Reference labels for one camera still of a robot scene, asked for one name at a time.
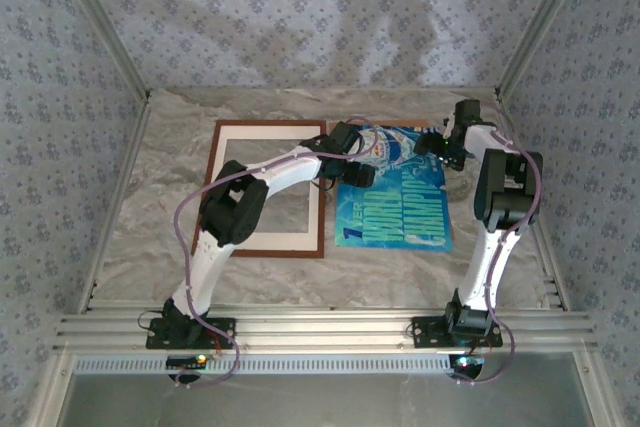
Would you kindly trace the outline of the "blue poster photo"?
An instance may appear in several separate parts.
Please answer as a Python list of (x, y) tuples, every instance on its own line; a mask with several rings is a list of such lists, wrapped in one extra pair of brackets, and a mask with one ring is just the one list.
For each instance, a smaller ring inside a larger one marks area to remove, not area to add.
[(361, 125), (357, 160), (375, 169), (373, 183), (337, 187), (335, 244), (339, 247), (453, 249), (445, 174), (432, 154), (414, 152), (427, 127)]

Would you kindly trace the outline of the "white mat board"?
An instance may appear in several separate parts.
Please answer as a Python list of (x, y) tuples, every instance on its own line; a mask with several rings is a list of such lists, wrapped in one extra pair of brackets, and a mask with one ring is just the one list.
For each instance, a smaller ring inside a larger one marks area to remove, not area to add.
[[(229, 160), (244, 165), (267, 161), (325, 131), (322, 120), (220, 120), (214, 130), (205, 181), (213, 181)], [(254, 233), (235, 250), (235, 255), (321, 257), (325, 203), (325, 192), (309, 182), (273, 195), (265, 202)]]

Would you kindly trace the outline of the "brown wooden picture frame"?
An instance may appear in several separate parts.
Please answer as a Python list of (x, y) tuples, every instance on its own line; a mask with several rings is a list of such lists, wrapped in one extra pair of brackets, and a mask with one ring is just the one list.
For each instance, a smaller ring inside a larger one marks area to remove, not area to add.
[(297, 145), (290, 152), (266, 161), (249, 152), (241, 162), (227, 160), (231, 141), (314, 140), (326, 133), (321, 120), (220, 120), (216, 123), (202, 193), (194, 243), (205, 232), (215, 245), (222, 241), (234, 247), (236, 257), (321, 258), (324, 256), (325, 194), (308, 186), (306, 230), (304, 232), (261, 232), (259, 221), (268, 199), (296, 185), (317, 178), (320, 160), (304, 157)]

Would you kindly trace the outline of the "grey metal sheet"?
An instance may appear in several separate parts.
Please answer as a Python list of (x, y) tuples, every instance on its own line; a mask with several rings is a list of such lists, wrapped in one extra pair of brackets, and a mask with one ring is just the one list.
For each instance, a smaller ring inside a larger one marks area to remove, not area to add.
[(519, 354), (483, 385), (445, 375), (73, 376), (57, 427), (595, 427), (570, 355)]

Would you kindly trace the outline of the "aluminium table side rail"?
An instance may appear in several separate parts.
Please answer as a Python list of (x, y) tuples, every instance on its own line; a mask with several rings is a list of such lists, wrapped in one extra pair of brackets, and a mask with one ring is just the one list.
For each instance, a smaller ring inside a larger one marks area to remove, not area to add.
[(82, 294), (78, 302), (76, 313), (85, 314), (90, 306), (94, 288), (97, 285), (97, 278), (104, 265), (104, 260), (109, 247), (110, 239), (115, 230), (117, 219), (125, 197), (125, 191), (129, 185), (129, 179), (133, 171), (138, 151), (145, 133), (145, 129), (150, 116), (149, 94), (143, 100), (140, 111), (136, 117), (134, 129), (125, 150), (123, 163), (115, 185), (115, 190), (111, 196), (109, 207), (106, 212), (105, 222), (101, 229), (100, 236), (96, 243), (96, 250), (89, 263), (89, 271), (83, 286)]
[[(523, 148), (524, 144), (520, 140), (520, 136), (517, 133), (512, 116), (509, 113), (509, 109), (504, 104), (503, 92), (500, 87), (495, 88), (494, 96), (498, 113), (502, 117), (501, 125), (504, 127), (505, 132), (508, 133), (508, 137), (513, 140), (517, 146)], [(566, 285), (562, 278), (560, 263), (558, 262), (557, 256), (554, 252), (551, 237), (547, 226), (545, 225), (545, 221), (546, 218), (543, 214), (543, 209), (540, 209), (538, 220), (531, 227), (531, 231), (533, 232), (538, 252), (538, 259), (540, 260), (542, 270), (545, 274), (545, 282), (553, 285), (553, 289), (546, 294), (546, 299), (549, 303), (550, 309), (571, 311), (572, 306)]]

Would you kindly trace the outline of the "aluminium corner post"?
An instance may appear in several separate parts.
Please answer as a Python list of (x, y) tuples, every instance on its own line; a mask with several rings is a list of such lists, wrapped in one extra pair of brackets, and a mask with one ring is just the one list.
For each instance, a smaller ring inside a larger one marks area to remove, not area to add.
[(145, 102), (148, 89), (100, 0), (78, 0), (94, 31), (135, 97)]
[(495, 95), (498, 101), (507, 99), (528, 68), (533, 55), (566, 0), (540, 0), (521, 39), (511, 55), (498, 84)]

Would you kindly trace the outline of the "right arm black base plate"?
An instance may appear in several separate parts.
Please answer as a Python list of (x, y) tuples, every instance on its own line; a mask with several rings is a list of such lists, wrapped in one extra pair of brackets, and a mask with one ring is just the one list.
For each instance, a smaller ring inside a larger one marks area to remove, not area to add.
[(413, 317), (410, 333), (415, 348), (497, 348), (504, 345), (501, 330), (495, 322), (467, 326), (446, 316)]

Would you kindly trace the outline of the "aluminium mounting rail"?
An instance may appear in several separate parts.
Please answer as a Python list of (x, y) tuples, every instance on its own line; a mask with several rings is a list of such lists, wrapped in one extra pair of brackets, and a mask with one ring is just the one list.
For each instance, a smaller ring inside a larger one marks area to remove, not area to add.
[[(139, 323), (153, 309), (141, 302), (96, 301), (84, 314), (63, 316), (51, 344), (76, 353), (141, 352), (146, 333)], [(436, 313), (420, 308), (286, 305), (214, 305), (210, 312), (236, 320), (236, 340), (246, 354), (409, 352), (410, 321)], [(584, 312), (504, 310), (498, 316), (511, 328), (519, 352), (597, 347), (591, 319)]]

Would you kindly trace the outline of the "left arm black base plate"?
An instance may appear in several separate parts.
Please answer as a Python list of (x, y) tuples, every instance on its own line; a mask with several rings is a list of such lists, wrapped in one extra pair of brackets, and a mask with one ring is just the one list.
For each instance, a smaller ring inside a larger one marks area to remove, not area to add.
[(230, 350), (232, 343), (222, 334), (211, 331), (195, 319), (175, 327), (168, 319), (151, 320), (146, 338), (149, 350)]

